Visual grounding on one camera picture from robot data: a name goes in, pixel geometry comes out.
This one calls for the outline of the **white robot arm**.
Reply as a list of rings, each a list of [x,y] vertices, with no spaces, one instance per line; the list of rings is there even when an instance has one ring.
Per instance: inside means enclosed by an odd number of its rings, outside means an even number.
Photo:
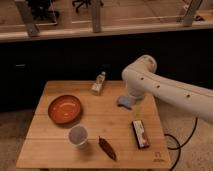
[[[156,74],[157,62],[142,55],[122,71],[128,94],[142,99],[146,92],[213,125],[213,90],[175,81]]]

